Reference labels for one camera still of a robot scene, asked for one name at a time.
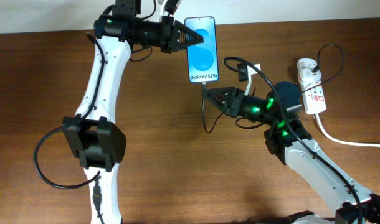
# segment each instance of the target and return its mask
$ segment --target white robotic arm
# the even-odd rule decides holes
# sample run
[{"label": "white robotic arm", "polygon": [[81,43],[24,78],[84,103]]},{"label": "white robotic arm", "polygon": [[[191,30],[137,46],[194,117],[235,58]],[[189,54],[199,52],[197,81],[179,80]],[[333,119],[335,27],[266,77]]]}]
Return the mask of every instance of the white robotic arm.
[{"label": "white robotic arm", "polygon": [[[103,52],[101,53],[98,47],[95,46],[95,60],[88,87],[75,114],[85,114],[92,103],[97,78],[101,69],[101,54],[104,54],[106,63],[102,73],[100,89],[94,104],[94,109],[88,115],[87,119],[99,121],[101,118],[106,118],[106,121],[115,123],[116,99],[118,97],[123,71],[131,55],[131,48],[127,41],[121,42],[118,40],[118,37],[103,36],[97,41],[103,49]],[[110,172],[99,167],[84,169],[88,180],[93,178],[97,172],[100,172],[97,180],[100,193],[93,191],[96,182],[93,181],[89,184],[90,201],[92,205],[91,224],[101,223],[99,215],[102,216],[104,223],[121,223],[122,221],[121,213],[118,208],[116,185],[119,165],[119,163],[114,164]],[[95,202],[93,201],[94,197],[100,197],[101,204],[98,209],[95,207]]]},{"label": "white robotic arm", "polygon": [[[103,49],[106,60],[100,82],[95,108],[87,119],[98,121],[105,117],[107,121],[115,123],[115,107],[118,90],[123,76],[123,70],[131,55],[128,41],[121,42],[118,37],[103,36],[97,40]],[[100,71],[102,56],[98,47],[95,48],[95,59],[90,74],[88,87],[83,100],[75,114],[85,114],[92,103],[95,94],[96,82]]]},{"label": "white robotic arm", "polygon": [[[325,161],[330,163],[340,172],[352,185],[363,203],[371,199],[371,190],[357,183],[346,172],[338,167],[319,147],[313,139],[304,139],[303,142],[318,153]],[[356,205],[355,198],[349,192],[344,182],[320,160],[314,159],[299,142],[293,142],[290,147],[285,148],[285,163],[289,168],[300,174],[326,202],[333,215],[337,209],[343,207],[344,203]]]}]

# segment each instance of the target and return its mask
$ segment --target power strip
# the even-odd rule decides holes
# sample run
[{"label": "power strip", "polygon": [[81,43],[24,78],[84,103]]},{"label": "power strip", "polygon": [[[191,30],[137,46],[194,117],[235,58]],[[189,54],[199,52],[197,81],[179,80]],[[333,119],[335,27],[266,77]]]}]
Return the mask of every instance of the power strip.
[{"label": "power strip", "polygon": [[301,91],[311,88],[302,93],[305,113],[307,114],[317,114],[327,109],[323,87],[320,85],[314,88],[314,86],[321,83],[320,71],[312,72],[316,65],[316,61],[309,58],[303,58],[297,62],[298,81],[301,85]]}]

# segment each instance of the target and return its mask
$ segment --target white wall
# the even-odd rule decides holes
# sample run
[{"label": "white wall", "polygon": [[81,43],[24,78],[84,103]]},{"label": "white wall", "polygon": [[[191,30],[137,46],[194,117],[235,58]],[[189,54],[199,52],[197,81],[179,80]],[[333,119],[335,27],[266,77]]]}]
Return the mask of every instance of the white wall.
[{"label": "white wall", "polygon": [[[92,29],[114,2],[0,1],[0,33]],[[142,16],[152,9],[153,1],[143,0]],[[214,16],[217,24],[380,17],[380,0],[183,0],[175,14],[181,22],[195,16]],[[157,19],[158,13],[151,18]]]}]

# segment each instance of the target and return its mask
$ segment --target charging cable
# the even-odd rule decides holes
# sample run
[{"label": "charging cable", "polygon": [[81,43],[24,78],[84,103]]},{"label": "charging cable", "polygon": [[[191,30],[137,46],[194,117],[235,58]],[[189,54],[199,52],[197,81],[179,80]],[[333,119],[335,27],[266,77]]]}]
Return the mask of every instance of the charging cable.
[{"label": "charging cable", "polygon": [[95,186],[93,187],[93,204],[96,208],[97,218],[100,219],[101,224],[104,224],[104,220],[102,217],[103,214],[100,211],[101,210],[100,206],[102,205],[102,190],[98,182],[99,179],[100,179],[100,176],[96,178]]},{"label": "charging cable", "polygon": [[320,128],[320,131],[330,140],[334,141],[334,142],[337,142],[337,143],[340,143],[340,144],[346,144],[346,145],[349,145],[349,146],[366,146],[366,147],[380,147],[380,144],[371,144],[371,143],[358,143],[358,142],[347,142],[347,141],[342,141],[342,140],[338,140],[336,138],[333,138],[331,137],[327,132],[326,130],[323,128],[323,125],[321,124],[321,121],[320,121],[320,117],[319,117],[319,114],[314,114],[313,115],[313,118],[316,120],[317,122],[317,125],[319,126]]},{"label": "charging cable", "polygon": [[[203,82],[202,83],[202,87],[201,87],[201,91],[203,92],[204,90],[207,89],[207,83],[206,82]],[[211,134],[212,131],[214,130],[215,128],[215,125],[217,123],[217,121],[219,120],[219,118],[221,118],[221,116],[223,115],[223,113],[221,113],[214,121],[214,124],[212,125],[212,128],[208,131],[207,130],[207,125],[205,124],[205,98],[204,96],[202,97],[202,106],[201,106],[201,118],[202,118],[202,125],[204,126],[204,130],[205,130],[205,133],[207,134]]]}]

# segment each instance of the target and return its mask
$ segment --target robotic arm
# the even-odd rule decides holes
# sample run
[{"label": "robotic arm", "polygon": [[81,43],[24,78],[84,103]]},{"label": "robotic arm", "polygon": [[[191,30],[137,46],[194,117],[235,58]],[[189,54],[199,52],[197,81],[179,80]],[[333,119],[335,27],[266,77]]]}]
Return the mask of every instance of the robotic arm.
[{"label": "robotic arm", "polygon": [[91,224],[122,223],[117,172],[125,154],[126,137],[115,126],[115,107],[133,44],[155,46],[164,53],[171,53],[203,42],[201,35],[174,21],[173,17],[163,15],[165,11],[173,14],[179,3],[165,0],[161,22],[150,22],[136,17],[141,9],[140,0],[116,0],[116,4],[105,11],[112,11],[112,15],[102,14],[95,21],[98,40],[95,40],[95,59],[88,87],[76,117],[63,120],[65,126],[87,114],[86,119],[63,132],[88,180],[97,176],[89,183]]},{"label": "robotic arm", "polygon": [[[272,91],[263,99],[245,94],[244,90],[234,87],[215,88],[203,90],[203,97],[227,116],[240,116],[251,122],[269,125],[270,129],[264,132],[269,152],[311,185],[335,215],[335,223],[362,223],[364,219],[360,216],[371,223],[380,223],[380,196],[373,194],[339,168],[303,127],[298,117],[302,109],[299,87],[290,82],[280,82],[273,86],[249,62],[238,58],[237,61],[243,63],[234,69],[226,64],[227,60],[237,59],[226,58],[225,65],[239,73],[239,80],[247,80],[244,77],[247,76],[246,68],[249,66],[271,85]],[[297,217],[292,222],[297,220],[307,223],[316,223],[317,220],[317,223],[327,222],[310,213]]]}]

